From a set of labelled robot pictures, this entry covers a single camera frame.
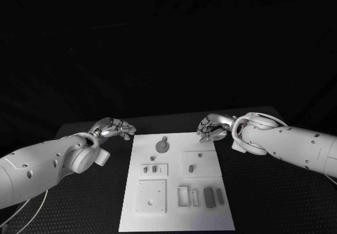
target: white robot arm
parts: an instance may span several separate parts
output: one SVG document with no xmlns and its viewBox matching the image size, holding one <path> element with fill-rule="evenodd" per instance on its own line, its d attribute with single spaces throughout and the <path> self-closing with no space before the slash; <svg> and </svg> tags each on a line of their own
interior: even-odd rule
<svg viewBox="0 0 337 234">
<path fill-rule="evenodd" d="M 58 185 L 69 174 L 94 164 L 104 166 L 108 137 L 130 140 L 136 127 L 120 119 L 101 119 L 90 131 L 28 146 L 0 158 L 0 209 L 29 200 Z"/>
<path fill-rule="evenodd" d="M 337 177 L 336 136 L 290 127 L 277 118 L 261 113 L 248 113 L 239 118 L 209 114 L 198 127 L 201 143 L 224 139 L 226 131 L 232 131 L 235 150 L 255 155 L 270 153 L 277 159 Z"/>
</svg>

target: black table surface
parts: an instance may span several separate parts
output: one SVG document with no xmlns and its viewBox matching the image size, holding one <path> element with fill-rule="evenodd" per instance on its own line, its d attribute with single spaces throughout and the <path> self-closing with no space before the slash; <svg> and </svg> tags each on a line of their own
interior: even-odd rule
<svg viewBox="0 0 337 234">
<path fill-rule="evenodd" d="M 238 117 L 248 112 L 265 113 L 281 119 L 271 106 L 213 111 Z M 209 113 L 212 112 L 124 120 L 134 124 L 139 135 L 183 133 L 196 131 L 199 122 Z M 65 124 L 56 139 L 87 132 L 94 123 Z M 133 140 L 131 137 L 130 141 L 124 141 L 118 136 L 108 139 L 103 144 L 111 153 L 105 166 L 94 164 L 82 174 L 67 176 L 49 189 L 42 210 L 20 233 L 118 232 Z M 232 143 L 231 135 L 215 141 L 237 232 L 337 233 L 337 190 L 324 175 L 283 162 L 271 155 L 244 154 L 232 149 Z M 45 193 L 31 200 L 10 221 L 6 234 L 15 234 L 23 228 L 44 197 Z"/>
</svg>

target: dark curtain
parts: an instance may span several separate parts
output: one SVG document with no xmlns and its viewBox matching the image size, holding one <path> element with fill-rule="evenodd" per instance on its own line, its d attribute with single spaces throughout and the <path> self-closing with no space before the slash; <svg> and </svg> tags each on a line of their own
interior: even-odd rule
<svg viewBox="0 0 337 234">
<path fill-rule="evenodd" d="M 334 1 L 18 0 L 0 11 L 2 155 L 64 123 L 265 105 L 337 135 Z"/>
</svg>

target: table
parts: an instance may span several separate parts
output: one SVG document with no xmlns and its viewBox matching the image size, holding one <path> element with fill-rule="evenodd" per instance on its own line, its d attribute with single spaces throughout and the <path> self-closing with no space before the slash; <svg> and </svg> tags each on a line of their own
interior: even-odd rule
<svg viewBox="0 0 337 234">
<path fill-rule="evenodd" d="M 260 112 L 281 118 L 271 106 L 213 111 L 237 115 Z M 195 132 L 211 112 L 124 119 L 137 134 Z M 56 139 L 85 132 L 95 122 L 65 124 Z M 232 149 L 228 136 L 215 141 L 234 223 L 238 233 L 337 233 L 337 189 L 320 174 L 275 159 Z M 23 233 L 110 234 L 118 232 L 133 139 L 111 137 L 103 144 L 111 158 L 94 164 L 49 189 L 44 208 Z M 29 222 L 45 193 L 31 200 L 10 221 L 6 234 Z"/>
</svg>

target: robotic hand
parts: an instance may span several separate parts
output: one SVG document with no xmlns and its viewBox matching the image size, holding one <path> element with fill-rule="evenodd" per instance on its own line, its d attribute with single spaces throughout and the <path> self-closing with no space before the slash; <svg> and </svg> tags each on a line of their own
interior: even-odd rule
<svg viewBox="0 0 337 234">
<path fill-rule="evenodd" d="M 232 132 L 232 149 L 255 155 L 268 153 L 280 160 L 337 177 L 337 137 L 288 125 L 275 117 L 247 113 L 242 117 L 209 114 L 196 134 L 201 143 L 221 140 Z"/>
<path fill-rule="evenodd" d="M 104 166 L 111 154 L 101 144 L 117 135 L 130 140 L 136 130 L 129 122 L 107 117 L 87 133 L 28 146 L 0 158 L 0 209 L 36 197 L 94 162 Z"/>
</svg>

